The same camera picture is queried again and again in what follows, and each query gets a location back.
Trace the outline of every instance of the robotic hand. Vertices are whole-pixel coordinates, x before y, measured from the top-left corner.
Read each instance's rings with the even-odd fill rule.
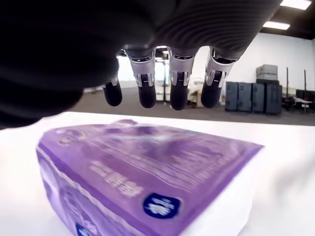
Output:
[[[20,127],[72,107],[83,89],[103,84],[122,101],[116,53],[123,48],[151,108],[155,50],[169,51],[175,110],[184,108],[194,57],[210,46],[201,101],[214,107],[233,64],[281,0],[5,1],[0,9],[0,129]]]
[[[125,49],[139,87],[143,107],[156,102],[155,50],[164,43],[168,47],[171,94],[170,104],[182,110],[187,103],[188,83],[194,57],[202,46],[210,46],[206,62],[201,102],[207,108],[217,105],[221,88],[233,64],[280,4],[277,0],[195,0],[175,11],[157,28],[153,43]],[[107,102],[118,106],[122,101],[115,76],[104,86]]]

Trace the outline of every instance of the tissue box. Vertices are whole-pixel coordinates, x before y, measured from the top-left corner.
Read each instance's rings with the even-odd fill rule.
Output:
[[[261,148],[121,120],[50,130],[36,151],[47,198],[76,236],[235,236]]]

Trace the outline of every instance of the gray floor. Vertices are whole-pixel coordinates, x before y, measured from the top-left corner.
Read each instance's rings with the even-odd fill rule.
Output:
[[[139,103],[137,88],[125,88],[122,92],[123,101],[118,107],[109,106],[103,92],[97,91],[96,94],[85,93],[72,111],[250,123],[315,125],[315,114],[304,114],[302,111],[287,112],[283,110],[279,116],[226,112],[223,106],[214,109],[187,108],[182,111],[174,111],[169,104],[164,105],[163,103],[157,103],[153,108],[145,109]]]

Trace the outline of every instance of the gray container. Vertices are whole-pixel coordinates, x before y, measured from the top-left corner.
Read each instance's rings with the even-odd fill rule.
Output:
[[[260,75],[257,75],[257,79],[278,80],[278,76],[277,75],[271,75],[271,74],[260,74]]]
[[[252,111],[264,112],[265,100],[265,85],[256,84],[252,85]]]
[[[264,65],[262,65],[256,69],[256,75],[258,76],[260,74],[277,75],[278,74],[278,66],[264,64]]]
[[[252,84],[238,83],[237,110],[240,112],[252,111]]]
[[[225,97],[225,110],[236,111],[237,110],[237,93],[238,83],[226,82],[226,97]]]
[[[282,86],[267,85],[266,86],[266,113],[278,115],[282,110]]]

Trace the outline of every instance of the stacked boxes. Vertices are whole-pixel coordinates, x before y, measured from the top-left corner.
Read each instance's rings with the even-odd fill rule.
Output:
[[[264,64],[256,69],[257,79],[278,80],[278,67]]]

